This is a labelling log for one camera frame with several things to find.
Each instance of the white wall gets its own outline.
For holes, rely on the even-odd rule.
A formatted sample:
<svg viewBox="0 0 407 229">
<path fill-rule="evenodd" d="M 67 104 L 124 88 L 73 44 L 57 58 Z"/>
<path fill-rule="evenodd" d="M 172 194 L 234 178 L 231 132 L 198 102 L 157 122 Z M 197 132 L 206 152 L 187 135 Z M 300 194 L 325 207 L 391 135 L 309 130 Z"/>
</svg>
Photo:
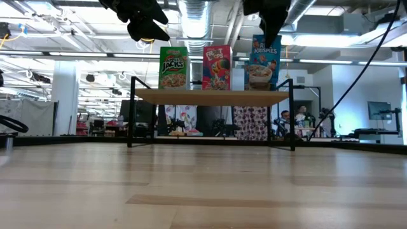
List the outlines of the white wall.
<svg viewBox="0 0 407 229">
<path fill-rule="evenodd" d="M 333 102 L 336 103 L 353 83 L 362 66 L 332 66 Z M 335 128 L 341 134 L 349 134 L 357 128 L 385 128 L 395 130 L 393 121 L 369 120 L 368 101 L 389 102 L 392 109 L 401 107 L 401 84 L 396 67 L 369 67 L 355 87 L 335 109 Z M 396 135 L 385 135 L 387 144 L 402 144 L 403 139 Z"/>
<path fill-rule="evenodd" d="M 401 110 L 403 111 L 402 123 L 403 123 L 403 139 L 404 144 L 407 145 L 407 89 L 406 85 L 404 85 L 402 89 L 403 100 L 401 103 Z"/>
<path fill-rule="evenodd" d="M 321 107 L 332 108 L 333 107 L 333 80 L 332 80 L 332 66 L 327 66 L 324 69 L 316 72 L 313 75 L 313 83 L 315 87 L 321 88 Z M 314 99 L 314 104 L 318 104 L 318 98 Z M 319 110 L 317 106 L 313 107 L 312 111 L 315 117 L 319 116 Z"/>
</svg>

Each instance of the floral fabric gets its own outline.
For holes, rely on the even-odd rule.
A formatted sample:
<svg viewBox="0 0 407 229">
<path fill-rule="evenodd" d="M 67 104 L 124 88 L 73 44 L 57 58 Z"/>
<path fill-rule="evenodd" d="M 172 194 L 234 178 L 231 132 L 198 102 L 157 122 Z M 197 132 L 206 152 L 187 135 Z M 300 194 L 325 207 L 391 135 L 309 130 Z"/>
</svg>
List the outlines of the floral fabric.
<svg viewBox="0 0 407 229">
<path fill-rule="evenodd" d="M 235 125 L 240 130 L 235 131 L 238 140 L 267 140 L 267 108 L 234 107 Z"/>
<path fill-rule="evenodd" d="M 174 115 L 176 115 L 176 119 L 184 121 L 185 132 L 193 130 L 197 126 L 197 106 L 177 106 L 176 109 L 173 105 L 165 105 L 167 124 L 171 124 Z"/>
</svg>

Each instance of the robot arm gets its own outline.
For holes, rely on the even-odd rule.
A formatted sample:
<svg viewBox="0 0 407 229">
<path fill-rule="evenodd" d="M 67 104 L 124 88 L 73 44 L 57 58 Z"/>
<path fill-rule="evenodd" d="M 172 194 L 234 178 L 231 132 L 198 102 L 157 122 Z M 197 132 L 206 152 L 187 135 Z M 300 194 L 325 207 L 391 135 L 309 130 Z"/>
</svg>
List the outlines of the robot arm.
<svg viewBox="0 0 407 229">
<path fill-rule="evenodd" d="M 122 22 L 130 23 L 127 31 L 133 40 L 141 38 L 168 41 L 170 37 L 153 20 L 162 24 L 168 23 L 168 18 L 155 0 L 99 0 L 105 7 L 117 13 Z"/>
<path fill-rule="evenodd" d="M 260 28 L 265 33 L 266 46 L 271 46 L 288 16 L 291 0 L 242 0 L 244 15 L 259 12 Z M 153 20 L 162 24 L 168 18 L 156 0 L 99 0 L 117 13 L 122 22 L 130 21 L 127 31 L 133 40 L 141 38 L 168 41 L 170 37 Z"/>
</svg>

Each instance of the wooden tabletop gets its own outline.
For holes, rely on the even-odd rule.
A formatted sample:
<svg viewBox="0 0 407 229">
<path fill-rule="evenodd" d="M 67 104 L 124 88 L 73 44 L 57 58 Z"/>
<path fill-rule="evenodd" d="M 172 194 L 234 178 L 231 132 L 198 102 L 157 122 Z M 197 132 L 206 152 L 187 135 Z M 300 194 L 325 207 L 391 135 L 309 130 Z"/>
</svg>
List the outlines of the wooden tabletop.
<svg viewBox="0 0 407 229">
<path fill-rule="evenodd" d="M 288 92 L 136 89 L 135 95 L 156 105 L 272 106 Z"/>
</svg>

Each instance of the black cable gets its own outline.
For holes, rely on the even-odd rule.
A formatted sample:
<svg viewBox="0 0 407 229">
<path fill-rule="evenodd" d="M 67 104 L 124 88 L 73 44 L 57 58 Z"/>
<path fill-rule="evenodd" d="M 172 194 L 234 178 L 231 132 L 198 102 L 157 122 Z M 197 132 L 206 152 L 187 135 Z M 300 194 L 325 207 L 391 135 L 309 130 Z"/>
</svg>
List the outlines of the black cable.
<svg viewBox="0 0 407 229">
<path fill-rule="evenodd" d="M 366 15 L 362 14 L 362 16 L 363 16 L 364 18 L 366 18 L 366 20 L 367 20 L 368 22 L 373 23 L 373 24 L 376 24 L 376 22 L 372 22 Z"/>
<path fill-rule="evenodd" d="M 326 16 L 329 16 L 329 14 L 331 14 L 338 7 L 341 7 L 343 9 L 344 13 L 346 12 L 346 9 L 343 6 L 335 6 L 334 8 L 332 8 L 332 10 Z"/>
<path fill-rule="evenodd" d="M 6 127 L 11 128 L 11 129 L 21 132 L 21 133 L 28 132 L 28 127 L 26 125 L 24 125 L 20 121 L 17 121 L 13 118 L 9 118 L 7 116 L 0 115 L 0 124 L 3 124 Z"/>
<path fill-rule="evenodd" d="M 392 20 L 389 24 L 389 26 L 386 29 L 386 32 L 383 34 L 382 39 L 380 40 L 376 50 L 373 52 L 372 56 L 370 57 L 368 63 L 366 63 L 366 65 L 363 67 L 363 70 L 361 71 L 361 73 L 357 76 L 357 78 L 355 79 L 355 81 L 351 84 L 351 86 L 348 88 L 348 90 L 346 90 L 346 92 L 341 96 L 341 98 L 338 100 L 338 102 L 336 102 L 336 104 L 331 108 L 331 110 L 329 110 L 329 112 L 327 112 L 325 114 L 325 116 L 323 117 L 323 119 L 321 119 L 318 123 L 318 125 L 316 126 L 316 128 L 314 129 L 314 131 L 312 132 L 312 134 L 310 135 L 310 137 L 307 139 L 307 141 L 311 141 L 311 139 L 314 137 L 316 131 L 318 130 L 318 128 L 320 127 L 320 125 L 322 124 L 322 122 L 328 117 L 328 115 L 333 112 L 333 110 L 339 105 L 339 103 L 343 100 L 343 98 L 345 98 L 345 96 L 351 91 L 351 89 L 355 86 L 355 84 L 360 80 L 360 78 L 362 77 L 362 75 L 364 74 L 364 72 L 367 70 L 367 68 L 370 65 L 370 62 L 372 62 L 372 60 L 375 58 L 377 52 L 379 51 L 380 47 L 382 46 L 382 44 L 384 43 L 384 41 L 386 40 L 386 37 L 388 35 L 388 33 L 390 32 L 394 21 L 396 20 L 397 17 L 397 13 L 399 11 L 400 8 L 400 2 L 401 0 L 397 0 L 397 5 L 396 5 L 396 9 L 394 10 L 394 14 L 392 17 Z"/>
</svg>

